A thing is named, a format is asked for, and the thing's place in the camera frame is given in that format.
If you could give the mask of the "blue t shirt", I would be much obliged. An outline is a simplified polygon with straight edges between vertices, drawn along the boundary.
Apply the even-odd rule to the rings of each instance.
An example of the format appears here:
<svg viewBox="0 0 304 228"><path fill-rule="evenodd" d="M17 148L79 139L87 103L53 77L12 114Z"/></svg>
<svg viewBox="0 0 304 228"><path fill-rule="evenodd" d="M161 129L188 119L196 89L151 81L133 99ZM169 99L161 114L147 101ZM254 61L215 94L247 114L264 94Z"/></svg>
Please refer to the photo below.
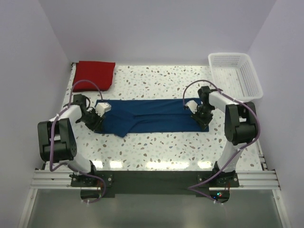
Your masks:
<svg viewBox="0 0 304 228"><path fill-rule="evenodd" d="M182 99L107 100L111 110L103 117L100 134L125 137L129 133L209 132L183 108Z"/></svg>

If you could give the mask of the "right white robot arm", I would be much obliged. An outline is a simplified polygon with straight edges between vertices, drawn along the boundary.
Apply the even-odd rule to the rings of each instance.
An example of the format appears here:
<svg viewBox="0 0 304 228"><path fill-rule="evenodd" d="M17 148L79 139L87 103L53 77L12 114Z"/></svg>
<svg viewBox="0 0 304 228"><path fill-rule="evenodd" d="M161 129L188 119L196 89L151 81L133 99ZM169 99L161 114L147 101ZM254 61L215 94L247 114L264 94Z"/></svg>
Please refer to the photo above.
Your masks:
<svg viewBox="0 0 304 228"><path fill-rule="evenodd" d="M190 100L184 107L191 111L191 117L205 130L215 109L224 113L224 136L226 145L223 153L215 163L213 174L204 182L212 181L221 187L233 178L236 164L243 150L250 146L259 134L256 109L253 102L240 102L229 98L222 91L203 86L198 90L200 102Z"/></svg>

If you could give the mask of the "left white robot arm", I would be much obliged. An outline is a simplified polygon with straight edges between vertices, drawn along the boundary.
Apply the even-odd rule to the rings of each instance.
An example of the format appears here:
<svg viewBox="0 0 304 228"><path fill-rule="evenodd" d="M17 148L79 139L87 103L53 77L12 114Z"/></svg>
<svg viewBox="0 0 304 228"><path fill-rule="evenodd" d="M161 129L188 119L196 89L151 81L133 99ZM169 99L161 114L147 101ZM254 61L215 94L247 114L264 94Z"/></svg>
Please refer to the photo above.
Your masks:
<svg viewBox="0 0 304 228"><path fill-rule="evenodd" d="M83 122L90 130L102 123L90 100L85 95L74 95L73 100L54 118L38 123L38 143L40 157L49 162L49 170L54 172L60 167L69 168L73 187L105 188L105 181L98 176L93 162L77 151L73 126Z"/></svg>

